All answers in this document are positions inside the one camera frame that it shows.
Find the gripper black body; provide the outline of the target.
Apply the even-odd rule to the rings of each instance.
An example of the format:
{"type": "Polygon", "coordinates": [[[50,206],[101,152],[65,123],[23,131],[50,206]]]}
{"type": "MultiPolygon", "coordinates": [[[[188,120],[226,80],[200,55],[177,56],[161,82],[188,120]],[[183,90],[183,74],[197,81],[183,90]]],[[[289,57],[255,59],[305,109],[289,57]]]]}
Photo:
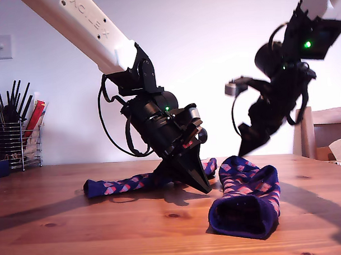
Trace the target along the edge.
{"type": "Polygon", "coordinates": [[[199,115],[136,117],[135,129],[162,159],[195,162],[200,161],[200,145],[204,143],[204,138],[196,137],[204,131],[201,123],[199,115]]]}

